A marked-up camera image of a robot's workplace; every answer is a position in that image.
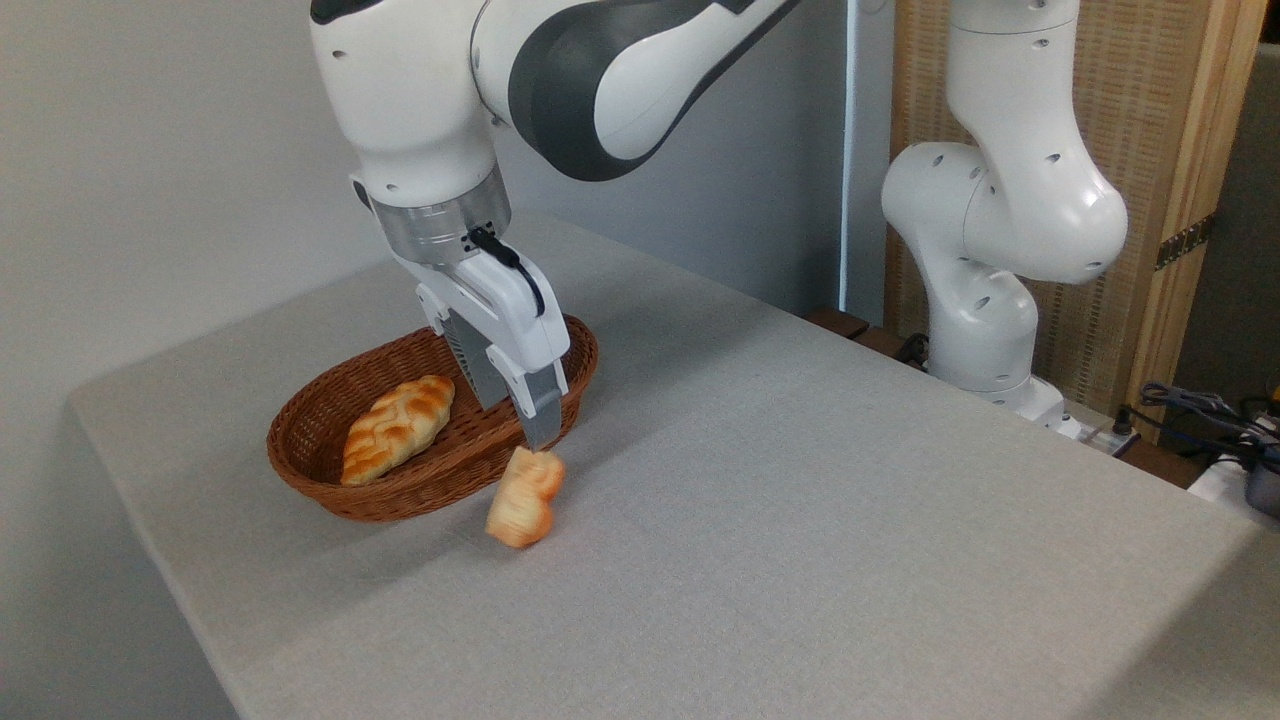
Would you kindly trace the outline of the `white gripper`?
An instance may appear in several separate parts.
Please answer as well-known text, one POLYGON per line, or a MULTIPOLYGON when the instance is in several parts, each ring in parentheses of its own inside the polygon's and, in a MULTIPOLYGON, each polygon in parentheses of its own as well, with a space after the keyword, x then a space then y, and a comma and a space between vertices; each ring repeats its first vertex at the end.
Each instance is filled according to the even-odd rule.
POLYGON ((559 360, 568 333, 547 278, 525 256, 520 266, 475 250, 457 263, 392 256, 419 282, 431 328, 445 338, 485 410, 511 398, 531 451, 561 434, 568 383, 559 360))

